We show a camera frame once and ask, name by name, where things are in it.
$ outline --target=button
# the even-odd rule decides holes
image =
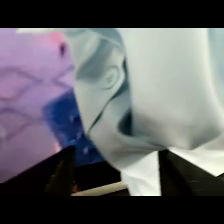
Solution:
[[[119,70],[116,67],[110,68],[102,80],[102,87],[104,89],[111,89],[117,83],[119,78]]]

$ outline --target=black object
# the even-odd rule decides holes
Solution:
[[[74,180],[74,151],[68,147],[0,185],[0,195],[70,196]]]
[[[224,196],[224,182],[168,150],[159,152],[162,196]]]

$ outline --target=white fabric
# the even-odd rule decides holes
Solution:
[[[19,32],[65,32],[86,133],[132,195],[160,195],[153,151],[164,147],[215,176],[224,172],[224,29],[29,29]],[[111,67],[118,82],[106,89]],[[132,136],[118,129],[129,108]]]

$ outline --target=cloth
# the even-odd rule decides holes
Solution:
[[[85,132],[132,195],[161,194],[157,152],[165,148],[213,175],[224,172],[223,29],[30,31],[55,30],[74,55]]]

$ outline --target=blue object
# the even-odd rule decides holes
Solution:
[[[61,147],[66,148],[71,145],[76,147],[76,166],[104,161],[84,134],[73,90],[50,102],[43,112]]]

